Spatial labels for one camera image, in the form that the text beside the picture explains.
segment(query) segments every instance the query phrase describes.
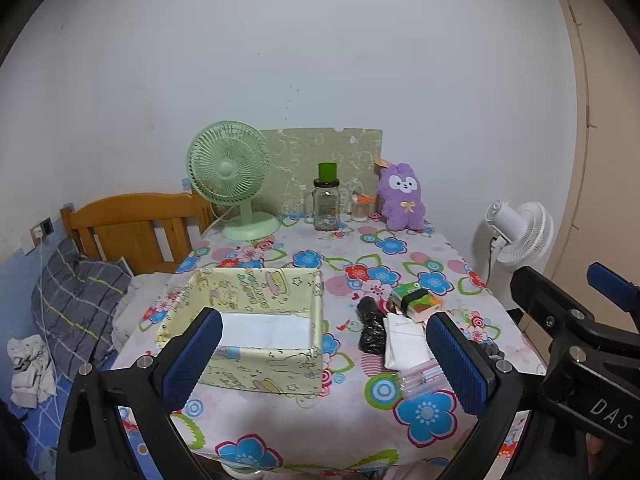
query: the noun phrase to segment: power cord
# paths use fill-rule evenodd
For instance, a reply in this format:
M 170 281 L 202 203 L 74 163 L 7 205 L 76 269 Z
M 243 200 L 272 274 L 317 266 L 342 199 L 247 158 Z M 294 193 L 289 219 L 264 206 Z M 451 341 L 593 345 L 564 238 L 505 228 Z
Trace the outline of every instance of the power cord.
M 210 203 L 210 207 L 211 207 L 211 214 L 213 215 L 213 218 L 215 218 L 215 220 L 209 225 L 209 227 L 207 227 L 206 229 L 204 229 L 204 231 L 202 232 L 202 237 L 204 238 L 207 233 L 209 233 L 209 231 L 211 231 L 213 229 L 213 227 L 218 223 L 218 222 L 222 222 L 224 223 L 223 219 L 225 216 L 227 216 L 229 213 L 231 213 L 234 209 L 234 206 L 229 207 L 225 212 L 222 213 L 222 215 L 218 216 L 216 215 L 216 212 L 213 211 L 213 204 Z
M 42 267 L 42 252 L 43 252 L 44 241 L 42 238 L 40 239 L 40 276 L 38 277 L 38 290 L 40 291 L 40 320 L 42 321 L 42 335 L 44 336 L 44 343 L 47 345 L 47 352 L 49 352 L 49 360 L 51 361 L 53 368 L 53 381 L 54 381 L 54 390 L 55 393 L 53 395 L 53 404 L 56 408 L 56 418 L 58 420 L 58 425 L 62 426 L 62 419 L 60 418 L 60 412 L 58 411 L 58 371 L 56 370 L 56 362 L 53 360 L 53 354 L 51 353 L 51 347 L 49 346 L 49 337 L 47 336 L 47 326 L 44 323 L 44 294 L 42 292 L 42 272 L 44 268 Z
M 494 242 L 498 239 L 497 236 L 494 236 L 493 238 L 491 238 L 491 241 L 489 241 L 489 272 L 486 275 L 486 280 L 484 281 L 486 284 L 489 283 L 489 278 L 491 277 L 491 262 L 492 262 L 492 256 L 494 256 Z

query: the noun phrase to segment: green desk fan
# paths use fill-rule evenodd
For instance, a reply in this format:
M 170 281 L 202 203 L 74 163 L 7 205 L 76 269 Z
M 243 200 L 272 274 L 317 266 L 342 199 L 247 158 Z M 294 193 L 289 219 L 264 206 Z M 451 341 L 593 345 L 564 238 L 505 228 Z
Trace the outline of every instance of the green desk fan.
M 271 171 L 269 142 L 258 130 L 236 121 L 220 121 L 202 130 L 187 152 L 193 189 L 214 204 L 240 206 L 240 215 L 225 223 L 230 240 L 256 240 L 280 226 L 273 215 L 255 212 L 251 199 Z

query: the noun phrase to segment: green lid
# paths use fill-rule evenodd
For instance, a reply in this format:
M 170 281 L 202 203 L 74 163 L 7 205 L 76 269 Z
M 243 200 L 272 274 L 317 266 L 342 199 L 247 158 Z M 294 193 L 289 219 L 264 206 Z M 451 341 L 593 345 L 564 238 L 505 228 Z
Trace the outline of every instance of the green lid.
M 333 182 L 338 179 L 338 165 L 335 162 L 321 162 L 318 164 L 318 180 Z

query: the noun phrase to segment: glass jar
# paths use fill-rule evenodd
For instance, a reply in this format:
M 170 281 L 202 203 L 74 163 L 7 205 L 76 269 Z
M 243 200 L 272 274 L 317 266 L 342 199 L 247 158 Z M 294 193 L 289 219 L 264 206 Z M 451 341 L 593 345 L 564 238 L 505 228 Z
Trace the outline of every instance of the glass jar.
M 340 181 L 323 182 L 316 178 L 314 190 L 305 197 L 307 222 L 317 231 L 337 231 L 340 227 Z
M 376 199 L 354 192 L 351 195 L 351 220 L 354 222 L 366 222 L 371 214 L 371 207 Z

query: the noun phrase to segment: gray plaid pillow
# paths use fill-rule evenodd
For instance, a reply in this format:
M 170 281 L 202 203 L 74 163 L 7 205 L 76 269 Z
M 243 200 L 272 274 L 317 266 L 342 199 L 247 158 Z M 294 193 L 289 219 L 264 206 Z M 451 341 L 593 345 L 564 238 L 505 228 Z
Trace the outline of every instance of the gray plaid pillow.
M 121 262 L 92 260 L 79 253 L 71 238 L 60 242 L 42 269 L 31 311 L 56 366 L 69 380 L 82 363 L 99 367 L 113 350 L 113 314 L 130 281 Z

